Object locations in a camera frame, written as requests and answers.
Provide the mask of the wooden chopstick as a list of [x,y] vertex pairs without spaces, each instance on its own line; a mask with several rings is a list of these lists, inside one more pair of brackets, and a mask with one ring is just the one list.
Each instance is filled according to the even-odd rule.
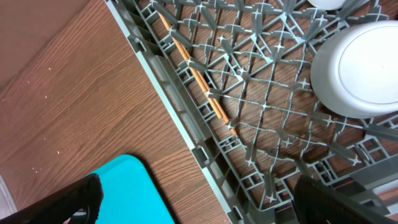
[[179,42],[175,42],[175,45],[178,48],[178,51],[182,55],[183,59],[186,61],[186,64],[188,65],[190,71],[192,72],[195,80],[197,81],[198,85],[200,86],[203,94],[206,96],[206,99],[210,103],[211,107],[213,108],[213,111],[216,113],[217,117],[219,119],[222,119],[224,121],[224,124],[227,125],[229,122],[229,118],[227,117],[226,113],[224,112],[223,108],[221,107],[220,103],[218,102],[217,99],[210,98],[208,96],[210,87],[208,86],[207,82],[203,78],[202,74],[194,69],[191,65],[189,65],[190,62],[190,55],[187,52],[186,48]]
[[[161,21],[163,22],[165,28],[169,31],[172,40],[175,42],[179,42],[181,43],[183,46],[184,44],[188,43],[188,40],[186,40],[182,34],[179,33],[178,30],[176,30],[173,26],[171,26],[169,24],[169,22],[166,20],[166,18],[159,13],[159,17],[161,19]],[[193,57],[190,56],[190,62],[189,65],[191,65],[194,69],[196,69],[198,71],[198,68],[200,68],[199,64],[196,63],[196,61],[194,61]]]

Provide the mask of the teal serving tray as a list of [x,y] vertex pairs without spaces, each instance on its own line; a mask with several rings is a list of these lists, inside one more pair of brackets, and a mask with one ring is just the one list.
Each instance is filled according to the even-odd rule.
[[103,190],[96,223],[175,223],[148,171],[138,158],[122,154],[93,173],[98,175]]

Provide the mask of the white cup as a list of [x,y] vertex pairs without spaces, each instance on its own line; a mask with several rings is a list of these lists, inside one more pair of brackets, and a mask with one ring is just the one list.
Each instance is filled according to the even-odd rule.
[[342,8],[346,0],[308,0],[308,2],[319,9],[329,11]]

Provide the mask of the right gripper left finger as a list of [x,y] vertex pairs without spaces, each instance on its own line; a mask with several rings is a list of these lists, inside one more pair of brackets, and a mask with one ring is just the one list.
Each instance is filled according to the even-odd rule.
[[1,223],[95,223],[103,189],[98,174],[89,174],[38,202],[1,219]]

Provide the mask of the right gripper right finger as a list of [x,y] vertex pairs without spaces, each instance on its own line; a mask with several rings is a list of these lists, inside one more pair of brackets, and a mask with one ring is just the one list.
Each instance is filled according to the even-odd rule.
[[300,224],[397,223],[307,175],[295,185],[293,208]]

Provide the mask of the grey dishwasher rack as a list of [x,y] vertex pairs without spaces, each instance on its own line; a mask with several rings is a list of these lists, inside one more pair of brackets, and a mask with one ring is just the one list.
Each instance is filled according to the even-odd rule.
[[[323,10],[306,0],[113,0],[107,6],[232,223],[295,223],[308,175],[397,218],[397,113],[347,118],[315,96],[310,67],[332,35],[397,19],[396,1]],[[229,122],[213,111],[159,17]]]

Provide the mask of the grey shallow bowl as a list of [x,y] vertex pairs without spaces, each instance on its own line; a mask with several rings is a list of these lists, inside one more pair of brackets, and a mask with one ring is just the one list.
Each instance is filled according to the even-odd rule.
[[329,110],[350,118],[397,111],[397,21],[347,28],[313,59],[310,80]]

